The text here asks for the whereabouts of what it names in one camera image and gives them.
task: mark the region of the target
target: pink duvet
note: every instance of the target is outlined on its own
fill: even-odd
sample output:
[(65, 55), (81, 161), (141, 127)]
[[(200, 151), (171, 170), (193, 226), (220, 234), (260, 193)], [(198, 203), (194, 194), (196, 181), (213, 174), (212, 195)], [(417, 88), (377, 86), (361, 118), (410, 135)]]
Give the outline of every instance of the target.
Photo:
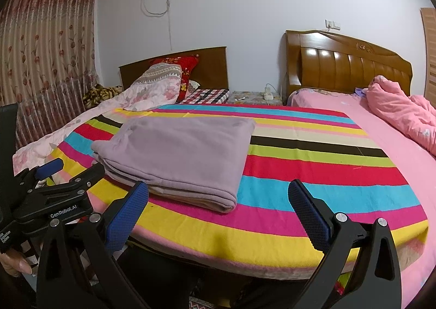
[(418, 95), (407, 97), (397, 82), (382, 75), (369, 84), (366, 98), (375, 115), (436, 155), (436, 110), (428, 100)]

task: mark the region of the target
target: finger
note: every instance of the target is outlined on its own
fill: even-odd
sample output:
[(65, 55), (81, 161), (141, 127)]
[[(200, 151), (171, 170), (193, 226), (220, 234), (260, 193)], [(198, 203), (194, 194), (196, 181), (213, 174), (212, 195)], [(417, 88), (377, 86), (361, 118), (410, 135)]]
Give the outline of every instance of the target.
[(6, 271), (6, 273), (8, 275), (11, 275), (13, 277), (18, 277), (20, 276), (20, 273), (14, 269), (12, 266), (10, 266), (8, 263), (6, 263), (5, 261), (3, 261), (3, 258), (1, 257), (2, 255), (0, 255), (0, 263), (3, 266), (4, 270)]
[(21, 273), (26, 273), (28, 275), (32, 274), (32, 268), (25, 260), (23, 255), (14, 249), (8, 250), (5, 254), (2, 254), (3, 262), (6, 265), (12, 267), (16, 271)]

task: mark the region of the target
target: striped bedsheet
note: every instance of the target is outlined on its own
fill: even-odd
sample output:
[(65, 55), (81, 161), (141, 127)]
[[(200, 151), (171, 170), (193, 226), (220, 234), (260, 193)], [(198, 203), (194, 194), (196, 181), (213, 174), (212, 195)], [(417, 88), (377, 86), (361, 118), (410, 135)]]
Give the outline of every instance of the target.
[[(234, 273), (308, 278), (323, 254), (313, 248), (288, 202), (289, 182), (299, 178), (333, 212), (367, 223), (387, 219), (403, 268), (420, 255), (428, 222), (418, 199), (385, 153), (341, 112), (258, 105), (165, 105), (147, 112), (117, 109), (79, 126), (51, 153), (48, 160), (59, 157), (65, 164), (55, 182), (66, 182), (90, 167), (92, 141), (110, 139), (130, 118), (211, 115), (256, 121), (236, 209), (215, 213), (151, 195), (132, 234), (144, 245)], [(198, 155), (198, 162), (203, 158), (213, 155)], [(125, 193), (109, 179), (89, 190), (100, 212)], [(357, 252), (351, 251), (346, 270), (352, 268)]]

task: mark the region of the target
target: blue gripper pad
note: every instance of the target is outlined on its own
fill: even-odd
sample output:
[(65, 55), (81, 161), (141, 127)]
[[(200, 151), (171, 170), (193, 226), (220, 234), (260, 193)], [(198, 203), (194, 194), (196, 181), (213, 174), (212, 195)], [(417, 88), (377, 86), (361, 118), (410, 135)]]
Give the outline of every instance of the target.
[(114, 200), (104, 212), (105, 217), (114, 210), (112, 205), (115, 208), (121, 205), (106, 227), (105, 247), (110, 254), (123, 248), (147, 203), (148, 187), (143, 182), (137, 182), (124, 198)]
[(300, 180), (289, 184), (288, 198), (313, 247), (326, 254), (333, 235), (333, 211), (323, 200), (313, 198)]
[(61, 158), (56, 158), (48, 163), (40, 166), (35, 173), (35, 179), (42, 181), (47, 177), (56, 174), (58, 171), (61, 171), (64, 168), (64, 162)]

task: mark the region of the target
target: pink bedsheet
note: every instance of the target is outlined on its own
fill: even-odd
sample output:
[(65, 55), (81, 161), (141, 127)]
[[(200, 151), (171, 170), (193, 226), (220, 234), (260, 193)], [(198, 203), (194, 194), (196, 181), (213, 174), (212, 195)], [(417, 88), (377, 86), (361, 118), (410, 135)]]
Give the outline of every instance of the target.
[(405, 308), (436, 265), (436, 227), (433, 227), (433, 224), (436, 224), (435, 158), (413, 140), (371, 113), (367, 100), (355, 94), (302, 89), (290, 96), (288, 105), (336, 110), (347, 114), (396, 164), (418, 197), (427, 214), (430, 227), (421, 257), (402, 272), (402, 308)]

